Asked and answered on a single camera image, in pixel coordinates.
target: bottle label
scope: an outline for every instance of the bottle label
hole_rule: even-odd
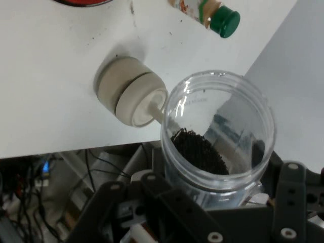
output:
[[[199,20],[199,5],[202,0],[170,0],[173,7],[179,9],[182,13],[190,16],[196,21]]]
[[[211,16],[221,6],[216,0],[169,0],[170,4],[184,14],[209,27]]]

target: white table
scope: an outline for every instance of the white table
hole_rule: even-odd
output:
[[[92,8],[11,0],[0,8],[0,157],[158,140],[159,124],[120,123],[94,92],[113,56],[142,60],[169,91],[206,69],[244,75],[296,0],[225,0],[241,14],[221,39],[167,0],[114,0]]]

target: clear plastic jar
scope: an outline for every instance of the clear plastic jar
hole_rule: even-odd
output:
[[[189,163],[170,139],[179,127],[209,140],[229,175],[211,174]],[[193,74],[173,89],[166,104],[161,126],[166,179],[207,210],[236,207],[265,171],[275,134],[267,100],[250,82],[219,70]]]

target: spice bottle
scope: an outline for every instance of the spice bottle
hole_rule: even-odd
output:
[[[218,33],[230,37],[238,27],[240,15],[216,0],[169,0],[181,12]]]

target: blue light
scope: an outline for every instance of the blue light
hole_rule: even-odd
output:
[[[49,162],[46,161],[43,166],[43,174],[48,174],[49,172],[50,172],[50,165],[49,165]]]

